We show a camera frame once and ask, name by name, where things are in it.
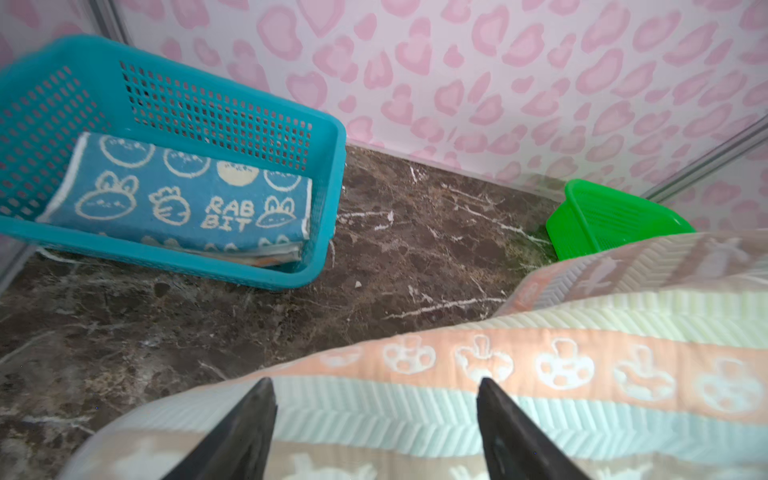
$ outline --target towel white edge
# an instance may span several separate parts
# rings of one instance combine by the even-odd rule
[[[306,179],[306,214],[301,220],[301,233],[304,235],[304,240],[310,239],[310,213],[312,210],[312,179]]]
[[[45,207],[45,211],[35,219],[38,223],[47,223],[51,219],[56,210],[67,200],[74,180],[78,177],[78,171],[80,170],[80,162],[83,158],[85,148],[88,146],[88,138],[91,136],[90,132],[83,132],[78,138],[77,144],[74,146],[72,158],[69,161],[69,167],[67,167],[67,173],[64,176],[64,181],[61,182],[61,186],[56,190],[51,201]]]

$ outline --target light blue stripe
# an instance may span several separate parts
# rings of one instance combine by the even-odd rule
[[[394,450],[418,457],[482,454],[475,395],[333,376],[273,379],[274,439]],[[768,427],[613,402],[514,397],[566,455],[608,460],[659,452],[689,462],[758,462]]]

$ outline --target green plastic basket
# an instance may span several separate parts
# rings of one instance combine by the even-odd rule
[[[654,237],[696,230],[672,210],[586,180],[565,185],[565,202],[547,220],[560,260]]]

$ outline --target blue towel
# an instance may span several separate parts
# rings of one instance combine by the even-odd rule
[[[309,238],[312,179],[83,133],[38,222],[151,245],[247,256]]]

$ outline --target orange stripe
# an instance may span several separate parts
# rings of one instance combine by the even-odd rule
[[[736,363],[726,362],[725,378],[741,380],[752,379],[752,386],[768,385],[768,350],[744,349],[728,346],[713,346],[698,343],[682,343],[666,339],[655,339],[643,336],[628,335],[620,332],[576,329],[486,329],[486,330],[454,330],[441,329],[406,335],[390,339],[375,340],[360,343],[357,346],[346,347],[324,353],[318,353],[305,359],[298,360],[283,369],[267,369],[255,372],[231,382],[242,382],[262,376],[343,376],[374,382],[400,383],[413,386],[460,389],[476,392],[477,384],[472,381],[457,363],[456,352],[461,347],[473,347],[476,336],[487,336],[491,340],[492,352],[502,352],[514,360],[514,372],[500,385],[511,395],[529,396],[552,399],[587,399],[609,402],[621,402],[635,406],[654,408],[666,411],[692,412],[729,421],[768,423],[768,402],[759,398],[758,402],[747,402],[749,408],[744,412],[719,411],[707,404],[696,387],[697,382],[707,376],[713,378],[718,359],[736,359],[745,366],[738,367]],[[416,338],[421,338],[421,347],[432,347],[435,351],[435,364],[432,368],[412,375],[395,372],[384,361],[388,345],[398,345],[405,341],[411,345]],[[594,362],[594,377],[589,383],[574,389],[558,390],[545,385],[536,370],[536,361],[541,354],[554,354],[552,342],[555,339],[571,339],[578,345],[578,355],[588,356]],[[614,378],[614,368],[619,362],[630,362],[636,346],[646,346],[654,356],[654,368],[667,372],[677,382],[675,394],[669,399],[651,402],[630,397]],[[560,342],[558,347],[566,349],[568,343]],[[422,358],[429,364],[429,349],[422,351]],[[338,368],[327,366],[321,360],[323,355],[345,355],[360,353],[359,360]],[[491,371],[504,366],[505,361],[497,356],[488,361],[472,358],[471,364],[489,368]],[[542,371],[547,371],[548,362],[543,362]],[[659,377],[655,381],[665,385],[666,381]],[[708,382],[708,392],[717,393],[715,384]],[[748,399],[760,395],[753,390],[747,393]],[[733,401],[723,401],[722,409],[744,408]]]

